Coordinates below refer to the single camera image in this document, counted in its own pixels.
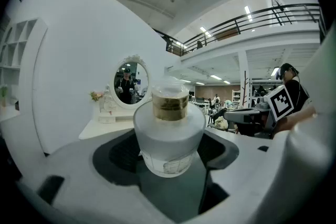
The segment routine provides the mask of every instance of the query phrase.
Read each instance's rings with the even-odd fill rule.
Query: black cap
[[[291,64],[289,63],[284,63],[279,70],[276,73],[276,79],[282,79],[283,75],[285,74],[286,71],[288,71],[289,69],[292,69],[296,74],[299,73],[298,70],[296,70]]]

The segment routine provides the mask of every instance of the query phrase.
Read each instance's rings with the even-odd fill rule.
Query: oval mirror
[[[115,94],[124,104],[136,104],[146,95],[148,74],[141,64],[126,62],[114,76]]]

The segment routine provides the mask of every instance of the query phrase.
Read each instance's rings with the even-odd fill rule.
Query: perfume bottle
[[[134,114],[134,129],[148,169],[176,177],[190,167],[203,136],[205,115],[188,103],[184,83],[168,77],[152,88],[152,101]]]

